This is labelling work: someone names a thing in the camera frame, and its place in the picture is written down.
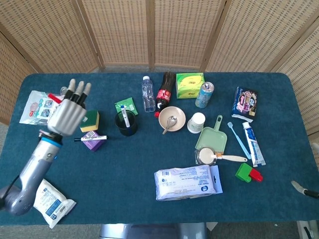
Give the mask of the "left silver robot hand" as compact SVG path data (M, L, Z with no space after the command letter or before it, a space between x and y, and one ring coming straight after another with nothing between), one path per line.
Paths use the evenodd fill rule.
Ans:
M62 102L50 117L47 128L53 135L71 136L83 120L87 110L85 100L91 91L91 83L71 79Z

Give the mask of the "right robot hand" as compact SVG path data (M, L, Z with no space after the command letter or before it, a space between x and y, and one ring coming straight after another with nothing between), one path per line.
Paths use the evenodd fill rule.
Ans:
M291 181L292 186L301 194L318 199L319 198L319 193L316 191L312 191L309 189L304 188L303 186L301 186L299 183L297 183L296 181Z

